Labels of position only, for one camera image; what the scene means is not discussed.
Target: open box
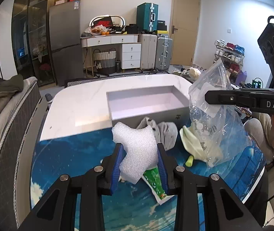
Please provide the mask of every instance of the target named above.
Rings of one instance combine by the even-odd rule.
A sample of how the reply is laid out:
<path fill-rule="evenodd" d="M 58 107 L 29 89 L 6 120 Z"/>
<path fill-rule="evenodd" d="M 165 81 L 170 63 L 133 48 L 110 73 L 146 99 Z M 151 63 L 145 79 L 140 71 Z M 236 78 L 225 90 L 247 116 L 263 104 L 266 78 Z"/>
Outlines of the open box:
<path fill-rule="evenodd" d="M 112 126 L 122 122 L 136 128 L 145 116 L 178 128 L 189 121 L 189 100 L 174 86 L 107 92 L 107 102 Z"/>

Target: silver screw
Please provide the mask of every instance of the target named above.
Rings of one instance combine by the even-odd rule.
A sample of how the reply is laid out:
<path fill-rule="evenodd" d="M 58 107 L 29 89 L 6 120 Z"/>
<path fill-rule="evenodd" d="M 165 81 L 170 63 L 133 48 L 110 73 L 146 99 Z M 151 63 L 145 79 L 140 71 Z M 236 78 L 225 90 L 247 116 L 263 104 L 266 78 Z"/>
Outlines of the silver screw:
<path fill-rule="evenodd" d="M 182 166 L 177 166 L 175 169 L 176 169 L 176 171 L 178 171 L 178 172 L 183 172 L 183 171 L 185 170 L 185 168 L 182 167 Z"/>
<path fill-rule="evenodd" d="M 67 179 L 68 179 L 68 175 L 65 175 L 65 174 L 64 174 L 64 175 L 61 175 L 61 176 L 60 176 L 60 180 L 61 180 L 61 181 L 66 181 Z"/>
<path fill-rule="evenodd" d="M 211 175 L 211 179 L 212 179 L 212 180 L 219 180 L 219 175 L 217 175 L 217 174 L 212 174 L 212 175 Z"/>
<path fill-rule="evenodd" d="M 103 171 L 103 167 L 102 166 L 96 166 L 95 168 L 94 168 L 94 171 L 95 172 L 102 172 Z"/>

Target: refrigerator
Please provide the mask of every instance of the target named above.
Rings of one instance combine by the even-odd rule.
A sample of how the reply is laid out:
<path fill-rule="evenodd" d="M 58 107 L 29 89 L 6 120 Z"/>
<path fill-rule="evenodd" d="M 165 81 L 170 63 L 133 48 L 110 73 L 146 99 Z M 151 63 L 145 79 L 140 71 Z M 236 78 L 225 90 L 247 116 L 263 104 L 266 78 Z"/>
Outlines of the refrigerator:
<path fill-rule="evenodd" d="M 84 78 L 79 14 L 80 1 L 55 5 L 49 11 L 51 55 L 59 86 L 65 80 Z"/>

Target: person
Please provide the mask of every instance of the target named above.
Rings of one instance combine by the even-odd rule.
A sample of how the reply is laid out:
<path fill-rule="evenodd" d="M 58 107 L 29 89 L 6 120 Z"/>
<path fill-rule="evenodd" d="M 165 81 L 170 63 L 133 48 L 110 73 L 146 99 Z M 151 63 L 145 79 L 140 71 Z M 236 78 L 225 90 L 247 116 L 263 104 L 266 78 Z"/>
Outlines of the person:
<path fill-rule="evenodd" d="M 274 161 L 274 115 L 253 113 L 253 119 L 244 124 L 245 130 L 256 141 L 268 163 Z M 252 215 L 263 226 L 267 198 L 274 195 L 274 167 L 263 174 L 260 182 L 245 203 Z M 274 198 L 270 201 L 274 212 Z"/>

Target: white marble tabletop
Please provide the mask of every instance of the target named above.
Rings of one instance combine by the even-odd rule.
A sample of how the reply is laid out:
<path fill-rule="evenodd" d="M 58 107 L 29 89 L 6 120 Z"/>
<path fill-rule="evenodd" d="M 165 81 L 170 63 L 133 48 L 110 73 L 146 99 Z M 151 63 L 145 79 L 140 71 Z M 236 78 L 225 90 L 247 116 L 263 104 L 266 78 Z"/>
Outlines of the white marble tabletop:
<path fill-rule="evenodd" d="M 53 99 L 40 140 L 112 127 L 106 92 L 170 85 L 189 98 L 191 83 L 172 74 L 121 77 L 65 88 Z"/>

